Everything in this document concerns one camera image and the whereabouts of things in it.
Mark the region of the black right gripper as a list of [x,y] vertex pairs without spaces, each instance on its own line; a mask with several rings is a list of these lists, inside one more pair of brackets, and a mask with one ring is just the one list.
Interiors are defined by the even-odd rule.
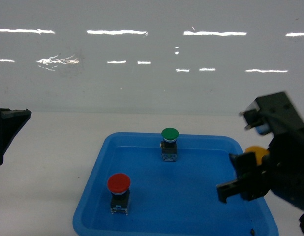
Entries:
[[254,152],[229,154],[239,180],[216,186],[219,201],[239,193],[251,201],[272,191],[304,211],[304,131],[274,136],[267,150],[260,166]]

